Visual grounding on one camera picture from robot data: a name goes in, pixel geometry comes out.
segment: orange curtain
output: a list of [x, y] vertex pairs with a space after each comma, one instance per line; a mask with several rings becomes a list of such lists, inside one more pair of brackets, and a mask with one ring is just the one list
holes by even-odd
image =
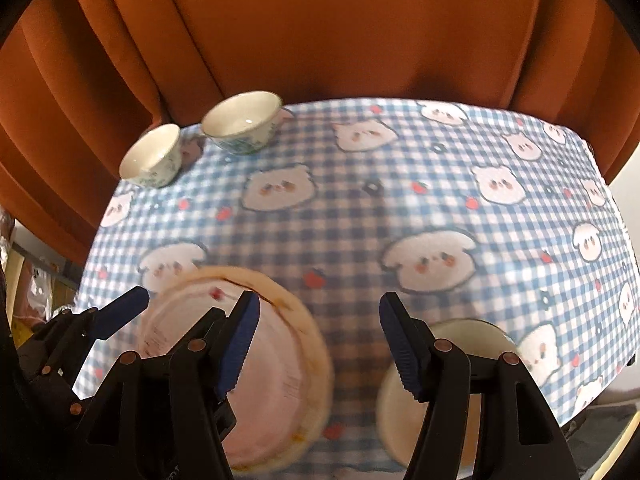
[[140, 133], [250, 89], [525, 112], [607, 181], [640, 139], [640, 56], [603, 0], [34, 0], [0, 50], [0, 203], [82, 263]]

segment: blue and white gingham tablecloth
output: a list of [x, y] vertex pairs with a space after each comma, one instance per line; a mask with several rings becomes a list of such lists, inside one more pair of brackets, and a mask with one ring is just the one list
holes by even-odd
[[[401, 470], [375, 426], [390, 365], [378, 320], [388, 290], [427, 323], [475, 317], [503, 329], [530, 354], [560, 424], [636, 352], [636, 260], [587, 144], [571, 130], [545, 131], [546, 123], [514, 112], [398, 99], [288, 110], [292, 117], [261, 152], [229, 155], [207, 140], [202, 157], [164, 189], [121, 182], [76, 298], [78, 310], [104, 306], [144, 283], [146, 255], [177, 243], [204, 249], [199, 266], [259, 270], [297, 295], [334, 362], [332, 431], [274, 478]], [[270, 175], [277, 178], [257, 193], [253, 177]], [[286, 196], [292, 183], [300, 202], [271, 210], [264, 197]], [[436, 254], [416, 256], [421, 240]], [[414, 280], [446, 271], [437, 267], [444, 263], [466, 266], [458, 280], [436, 280], [446, 290]], [[135, 336], [136, 321], [96, 343], [75, 386], [81, 397], [136, 347]]]

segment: tablecloth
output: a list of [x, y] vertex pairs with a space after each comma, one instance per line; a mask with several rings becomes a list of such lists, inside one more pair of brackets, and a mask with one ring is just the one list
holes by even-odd
[[[402, 469], [375, 427], [388, 290], [427, 323], [503, 329], [560, 424], [636, 352], [638, 266], [587, 143], [568, 128], [463, 104], [346, 99], [287, 107], [254, 155], [198, 132], [182, 131], [185, 168], [170, 186], [118, 185], [76, 305], [153, 291], [171, 271], [154, 265], [178, 244], [191, 249], [176, 272], [248, 267], [297, 295], [329, 347], [334, 405], [324, 437], [274, 478]], [[135, 337], [136, 321], [96, 343], [81, 397]]]

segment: checkered tablecloth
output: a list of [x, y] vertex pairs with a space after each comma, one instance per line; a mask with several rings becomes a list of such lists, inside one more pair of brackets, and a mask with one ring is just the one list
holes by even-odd
[[[388, 290], [427, 323], [473, 317], [503, 329], [560, 424], [636, 352], [638, 266], [571, 130], [412, 100], [288, 110], [261, 152], [229, 155], [207, 140], [164, 189], [121, 182], [76, 298], [79, 310], [104, 306], [145, 283], [146, 256], [178, 243], [204, 250], [199, 266], [259, 270], [297, 295], [330, 350], [334, 403], [325, 436], [274, 478], [401, 470], [375, 425], [390, 365], [378, 320]], [[182, 133], [196, 159], [198, 126]], [[136, 321], [96, 343], [75, 386], [81, 397], [135, 336]]]

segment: brown fabric backdrop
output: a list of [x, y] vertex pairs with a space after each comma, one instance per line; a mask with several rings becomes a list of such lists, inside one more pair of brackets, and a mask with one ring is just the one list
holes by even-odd
[[640, 56], [603, 0], [34, 0], [0, 50], [0, 203], [82, 263], [126, 149], [224, 96], [453, 100], [640, 139]]

